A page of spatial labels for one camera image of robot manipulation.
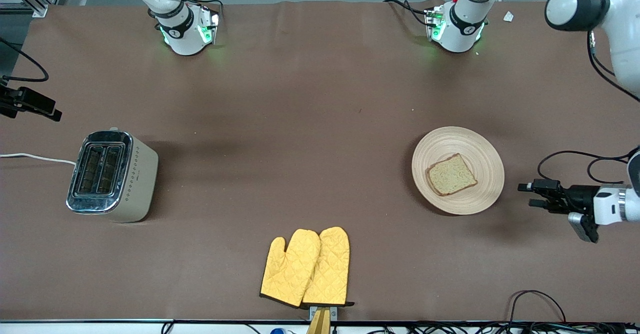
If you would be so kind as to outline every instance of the oven mitt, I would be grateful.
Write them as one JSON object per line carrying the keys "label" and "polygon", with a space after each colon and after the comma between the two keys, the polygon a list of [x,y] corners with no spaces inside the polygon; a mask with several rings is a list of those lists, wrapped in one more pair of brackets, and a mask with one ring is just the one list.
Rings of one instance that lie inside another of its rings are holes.
{"label": "oven mitt", "polygon": [[269,248],[262,277],[261,297],[299,307],[320,254],[315,231],[298,229],[285,249],[284,238],[275,238]]}
{"label": "oven mitt", "polygon": [[320,234],[320,256],[302,302],[305,305],[348,306],[349,237],[342,227]]}

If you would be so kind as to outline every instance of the bread slice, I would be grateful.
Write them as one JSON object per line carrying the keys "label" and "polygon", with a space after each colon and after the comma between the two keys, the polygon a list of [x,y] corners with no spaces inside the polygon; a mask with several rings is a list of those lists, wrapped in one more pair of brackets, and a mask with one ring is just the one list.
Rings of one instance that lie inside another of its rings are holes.
{"label": "bread slice", "polygon": [[478,184],[460,154],[432,165],[427,170],[427,181],[439,196],[452,195]]}

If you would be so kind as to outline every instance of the wooden plate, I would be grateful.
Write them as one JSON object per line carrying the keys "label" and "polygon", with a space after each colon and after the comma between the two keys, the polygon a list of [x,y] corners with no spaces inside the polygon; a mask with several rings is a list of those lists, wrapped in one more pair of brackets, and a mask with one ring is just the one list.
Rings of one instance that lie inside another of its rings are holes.
{"label": "wooden plate", "polygon": [[[427,182],[427,170],[457,152],[478,184],[453,195],[439,196]],[[441,127],[428,133],[415,148],[411,166],[420,193],[447,213],[480,213],[498,200],[505,185],[505,167],[496,148],[480,134],[463,127]]]}

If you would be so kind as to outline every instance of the brown tabletop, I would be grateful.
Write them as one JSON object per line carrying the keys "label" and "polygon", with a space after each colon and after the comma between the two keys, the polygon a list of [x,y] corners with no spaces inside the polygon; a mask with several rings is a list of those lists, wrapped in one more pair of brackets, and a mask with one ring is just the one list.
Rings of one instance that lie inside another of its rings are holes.
{"label": "brown tabletop", "polygon": [[[340,225],[356,302],[342,319],[505,319],[531,288],[569,320],[637,319],[640,227],[585,243],[516,191],[553,151],[640,143],[640,108],[596,76],[585,34],[547,28],[543,9],[496,4],[482,40],[450,54],[388,4],[230,6],[221,45],[180,57],[144,7],[50,8],[24,49],[51,75],[28,86],[62,121],[0,117],[0,152],[75,160],[87,134],[117,126],[157,151],[158,178],[148,218],[112,224],[66,208],[70,165],[0,160],[0,317],[306,317],[258,296],[269,244]],[[39,75],[23,59],[15,73]],[[415,188],[414,147],[441,126],[502,156],[487,211],[444,215]],[[546,172],[589,184],[587,163]],[[595,173],[625,178],[620,164]],[[516,318],[558,316],[532,296]]]}

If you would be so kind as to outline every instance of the toaster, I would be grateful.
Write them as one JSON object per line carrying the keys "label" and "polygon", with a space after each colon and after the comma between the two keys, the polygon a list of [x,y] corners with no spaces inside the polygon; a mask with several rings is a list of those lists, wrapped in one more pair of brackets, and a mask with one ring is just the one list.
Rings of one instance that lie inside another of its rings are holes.
{"label": "toaster", "polygon": [[82,215],[137,222],[149,211],[158,154],[135,136],[112,127],[87,136],[73,170],[66,205]]}

